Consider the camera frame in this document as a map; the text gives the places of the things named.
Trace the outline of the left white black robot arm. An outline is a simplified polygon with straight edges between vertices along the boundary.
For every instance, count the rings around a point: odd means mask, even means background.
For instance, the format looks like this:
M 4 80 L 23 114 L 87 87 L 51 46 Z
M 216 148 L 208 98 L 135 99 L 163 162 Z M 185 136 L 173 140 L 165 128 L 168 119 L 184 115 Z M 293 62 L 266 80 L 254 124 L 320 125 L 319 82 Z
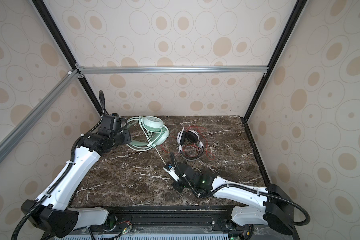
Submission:
M 126 119 L 114 115 L 102 116 L 96 133 L 82 134 L 74 142 L 70 159 L 52 183 L 35 200 L 23 203 L 21 210 L 24 217 L 15 227 L 11 238 L 18 238 L 27 221 L 50 233 L 51 237 L 58 238 L 67 236 L 73 230 L 105 224 L 109 217 L 108 210 L 101 207 L 74 209 L 68 205 L 77 187 L 100 157 L 114 146 L 130 142 Z

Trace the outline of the white black red headphones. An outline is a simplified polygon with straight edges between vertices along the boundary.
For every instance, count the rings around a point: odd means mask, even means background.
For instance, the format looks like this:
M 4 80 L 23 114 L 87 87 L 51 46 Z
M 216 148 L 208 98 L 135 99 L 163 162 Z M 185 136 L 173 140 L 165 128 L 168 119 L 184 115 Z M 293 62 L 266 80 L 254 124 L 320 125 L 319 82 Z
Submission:
M 189 162 L 199 160 L 205 152 L 205 146 L 200 141 L 199 133 L 195 130 L 187 130 L 186 128 L 182 128 L 182 130 L 177 134 L 176 141 L 180 155 L 183 157 L 183 159 Z M 190 156 L 185 153 L 184 148 L 187 146 L 187 144 L 196 149 L 197 155 Z

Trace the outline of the mint green headphones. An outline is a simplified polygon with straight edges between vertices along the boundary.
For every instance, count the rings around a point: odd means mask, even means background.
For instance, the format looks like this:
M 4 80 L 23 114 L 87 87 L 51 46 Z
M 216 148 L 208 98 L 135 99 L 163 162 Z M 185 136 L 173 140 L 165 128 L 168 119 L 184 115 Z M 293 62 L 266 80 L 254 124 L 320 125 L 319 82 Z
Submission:
M 127 144 L 129 148 L 138 152 L 155 149 L 156 146 L 160 146 L 170 135 L 170 131 L 164 125 L 163 120 L 154 116 L 132 117 L 127 122 L 129 128 L 138 124 L 147 139 L 146 142 L 132 140 L 130 144 Z

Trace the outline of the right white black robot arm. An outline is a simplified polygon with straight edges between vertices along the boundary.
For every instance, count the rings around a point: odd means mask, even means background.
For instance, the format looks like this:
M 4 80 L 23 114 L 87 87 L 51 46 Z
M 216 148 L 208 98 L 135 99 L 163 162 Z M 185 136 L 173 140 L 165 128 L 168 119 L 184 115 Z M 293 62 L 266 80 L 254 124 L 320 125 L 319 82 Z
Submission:
M 305 226 L 311 221 L 309 213 L 277 185 L 270 184 L 267 188 L 242 185 L 213 174 L 201 174 L 187 163 L 168 162 L 164 170 L 179 193 L 188 188 L 198 199 L 214 197 L 240 203 L 231 213 L 232 222 L 239 226 L 267 225 L 291 236 L 296 226 Z

